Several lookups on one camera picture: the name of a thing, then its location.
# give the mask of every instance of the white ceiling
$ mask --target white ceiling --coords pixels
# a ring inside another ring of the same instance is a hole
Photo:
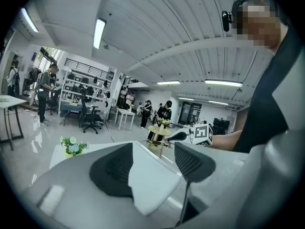
[[[238,109],[250,103],[272,55],[223,31],[221,12],[230,11],[233,1],[31,0],[27,9],[39,33],[22,16],[16,25],[34,44],[117,68],[149,86],[180,80],[182,84],[170,87],[179,96],[226,102],[227,108]],[[264,1],[275,6],[273,0]],[[92,46],[97,18],[107,21],[103,44],[109,50]],[[237,92],[206,85],[205,79],[241,81],[244,86]]]

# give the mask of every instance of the doorway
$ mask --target doorway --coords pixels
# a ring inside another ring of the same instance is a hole
[[[179,118],[182,125],[192,125],[199,119],[201,104],[184,102]]]

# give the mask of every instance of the shoe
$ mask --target shoe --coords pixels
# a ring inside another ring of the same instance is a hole
[[[40,125],[42,125],[42,126],[48,126],[48,124],[47,124],[47,123],[45,123],[45,121],[40,122]]]

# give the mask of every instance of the glossy white floor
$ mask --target glossy white floor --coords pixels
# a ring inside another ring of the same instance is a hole
[[[96,134],[93,130],[86,133],[78,127],[77,119],[70,118],[63,126],[63,120],[58,121],[57,115],[46,117],[50,120],[49,126],[40,126],[38,118],[35,118],[35,112],[25,112],[19,108],[19,118],[24,134],[24,139],[14,140],[14,151],[5,144],[1,147],[1,162],[11,177],[13,186],[18,193],[35,182],[43,173],[49,170],[51,157],[56,145],[60,142],[61,136],[74,136],[78,141],[89,142],[90,144],[112,143],[137,140],[147,146],[147,129],[140,129],[138,125],[141,118],[135,116],[132,130],[128,130],[131,117],[127,118],[126,125],[122,125],[121,131],[118,130],[118,124],[114,124],[114,116],[98,130]],[[18,127],[15,115],[10,112],[13,133],[18,134]],[[0,127],[0,133],[4,133],[4,125]],[[168,164],[174,164],[173,150],[164,150],[162,159]],[[154,218],[161,227],[173,227],[179,219],[183,204],[185,191],[185,181],[182,179],[178,188],[173,194],[160,206],[150,217]]]

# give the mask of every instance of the fluorescent light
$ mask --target fluorescent light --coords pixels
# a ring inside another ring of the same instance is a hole
[[[223,104],[223,105],[228,105],[228,104],[226,104],[226,103],[221,103],[221,102],[216,102],[216,101],[210,101],[210,100],[209,100],[209,102],[210,102],[210,103],[213,103],[213,104]]]
[[[178,97],[178,98],[180,98],[180,99],[184,99],[184,100],[190,100],[190,101],[194,101],[194,99],[192,99],[192,98],[186,98],[186,97]]]
[[[205,80],[207,84],[216,84],[216,85],[227,85],[227,86],[237,86],[242,87],[242,82],[227,82],[227,81],[215,81],[215,80]]]
[[[98,19],[96,21],[93,46],[97,49],[100,48],[101,39],[102,39],[102,35],[103,35],[103,31],[104,31],[106,23],[107,22],[102,19]]]
[[[38,32],[36,26],[34,25],[33,21],[31,20],[31,18],[29,16],[28,12],[26,11],[26,9],[22,8],[21,12],[23,13],[23,16],[25,17],[25,19],[27,20],[29,25],[32,27],[33,31]]]
[[[159,85],[180,84],[180,81],[157,82]]]

